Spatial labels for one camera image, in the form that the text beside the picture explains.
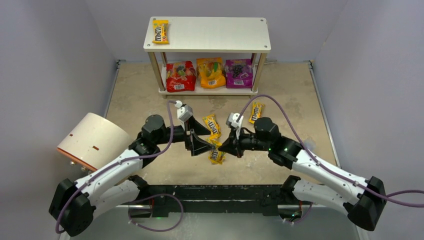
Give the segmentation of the yellow M&M bag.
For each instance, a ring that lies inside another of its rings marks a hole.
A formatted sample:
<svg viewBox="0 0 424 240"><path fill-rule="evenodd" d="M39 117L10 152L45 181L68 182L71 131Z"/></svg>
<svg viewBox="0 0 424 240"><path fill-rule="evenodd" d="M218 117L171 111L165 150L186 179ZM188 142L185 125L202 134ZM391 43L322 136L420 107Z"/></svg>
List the yellow M&M bag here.
<svg viewBox="0 0 424 240"><path fill-rule="evenodd" d="M153 44L167 45L169 44L168 26L169 21L164 19L154 19L152 21L154 38Z"/></svg>
<svg viewBox="0 0 424 240"><path fill-rule="evenodd" d="M215 139L208 139L207 141L214 146L214 149L209 153L209 161L214 165L222 165L225 160L225 152L218 150L222 144Z"/></svg>
<svg viewBox="0 0 424 240"><path fill-rule="evenodd" d="M221 127L217 122L216 115L214 113L205 116L203 118L203 121L206 125L206 127L210 131L210 139L219 139L221 137Z"/></svg>
<svg viewBox="0 0 424 240"><path fill-rule="evenodd" d="M250 114L250 117L248 119L248 122L251 124L254 124L263 113L263 110L265 108L265 104L262 102L253 102L252 103L252 111Z"/></svg>

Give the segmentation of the red mixed fruit candy bag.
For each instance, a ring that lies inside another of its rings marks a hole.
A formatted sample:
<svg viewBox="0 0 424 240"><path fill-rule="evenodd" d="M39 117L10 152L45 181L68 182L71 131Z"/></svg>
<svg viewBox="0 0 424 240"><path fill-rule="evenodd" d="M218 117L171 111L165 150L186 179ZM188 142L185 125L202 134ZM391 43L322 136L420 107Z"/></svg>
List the red mixed fruit candy bag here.
<svg viewBox="0 0 424 240"><path fill-rule="evenodd" d="M193 92L197 80L196 70L191 61L166 64L166 90L169 93Z"/></svg>

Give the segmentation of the orange mango candy bag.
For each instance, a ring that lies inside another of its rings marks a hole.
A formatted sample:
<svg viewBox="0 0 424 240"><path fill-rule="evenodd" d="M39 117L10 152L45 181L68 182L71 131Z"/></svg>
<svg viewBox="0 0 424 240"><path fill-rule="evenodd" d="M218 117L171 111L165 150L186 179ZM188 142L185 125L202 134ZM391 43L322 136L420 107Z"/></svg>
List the orange mango candy bag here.
<svg viewBox="0 0 424 240"><path fill-rule="evenodd" d="M221 57L198 58L196 60L197 77L204 89L216 89L226 85L226 77Z"/></svg>

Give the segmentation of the purple grape candy bag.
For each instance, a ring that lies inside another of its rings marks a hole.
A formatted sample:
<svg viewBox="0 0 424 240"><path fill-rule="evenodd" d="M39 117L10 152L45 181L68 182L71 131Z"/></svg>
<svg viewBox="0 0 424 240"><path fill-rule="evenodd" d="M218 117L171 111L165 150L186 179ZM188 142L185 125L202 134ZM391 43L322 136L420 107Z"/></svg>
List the purple grape candy bag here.
<svg viewBox="0 0 424 240"><path fill-rule="evenodd" d="M228 89L250 89L253 86L253 65L250 58L227 59L224 71Z"/></svg>

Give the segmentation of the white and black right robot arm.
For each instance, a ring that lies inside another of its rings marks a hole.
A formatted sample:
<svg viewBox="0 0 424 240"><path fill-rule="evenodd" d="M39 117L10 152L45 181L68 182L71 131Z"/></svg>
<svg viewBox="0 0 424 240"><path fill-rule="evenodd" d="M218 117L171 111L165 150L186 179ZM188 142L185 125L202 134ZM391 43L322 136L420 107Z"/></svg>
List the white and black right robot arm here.
<svg viewBox="0 0 424 240"><path fill-rule="evenodd" d="M323 205L347 216L359 228L374 231L387 204L381 196L381 179L349 173L318 157L299 142L283 136L269 117L254 122L254 132L244 132L243 116L231 113L226 120L230 133L219 151L241 158L245 151L266 151L276 165L303 173L319 183L290 175L282 189L293 200Z"/></svg>

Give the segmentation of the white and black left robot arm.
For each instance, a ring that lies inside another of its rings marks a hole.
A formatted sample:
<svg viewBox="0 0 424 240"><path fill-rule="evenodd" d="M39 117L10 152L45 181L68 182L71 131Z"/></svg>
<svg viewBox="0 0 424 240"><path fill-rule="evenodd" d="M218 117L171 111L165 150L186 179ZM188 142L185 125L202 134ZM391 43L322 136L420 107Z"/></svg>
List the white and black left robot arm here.
<svg viewBox="0 0 424 240"><path fill-rule="evenodd" d="M77 180L64 179L55 190L49 207L55 231L74 237L108 210L133 202L148 188L135 172L145 168L169 147L183 142L192 156L213 146L202 139L210 130L190 116L182 125L166 126L164 119L150 115L135 140L113 122L87 113L58 145L62 154L89 169Z"/></svg>

